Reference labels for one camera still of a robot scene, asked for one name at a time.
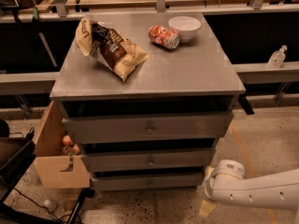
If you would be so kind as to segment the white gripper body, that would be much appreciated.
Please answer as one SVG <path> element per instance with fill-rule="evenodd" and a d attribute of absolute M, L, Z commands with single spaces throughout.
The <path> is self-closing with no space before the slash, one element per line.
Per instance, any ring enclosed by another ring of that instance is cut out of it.
<path fill-rule="evenodd" d="M 215 168 L 208 166 L 203 181 L 205 195 L 212 201 L 232 201 L 236 194 L 234 182 L 245 179 L 245 167 L 237 161 L 222 160 Z"/>

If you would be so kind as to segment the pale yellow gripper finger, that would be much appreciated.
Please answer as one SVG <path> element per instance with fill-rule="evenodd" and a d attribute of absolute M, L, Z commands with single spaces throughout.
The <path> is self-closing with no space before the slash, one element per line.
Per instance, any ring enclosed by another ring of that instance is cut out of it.
<path fill-rule="evenodd" d="M 210 200 L 203 200 L 199 209 L 199 216 L 207 218 L 216 208 L 216 203 Z"/>

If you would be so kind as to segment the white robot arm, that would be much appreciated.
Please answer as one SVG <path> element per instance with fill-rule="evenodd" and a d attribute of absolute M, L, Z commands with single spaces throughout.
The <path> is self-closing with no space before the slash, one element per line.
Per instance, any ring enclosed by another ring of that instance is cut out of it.
<path fill-rule="evenodd" d="M 245 178 L 245 167 L 237 161 L 222 160 L 215 168 L 207 167 L 203 181 L 206 198 L 199 215 L 207 218 L 216 203 L 296 212 L 299 224 L 299 169 Z"/>

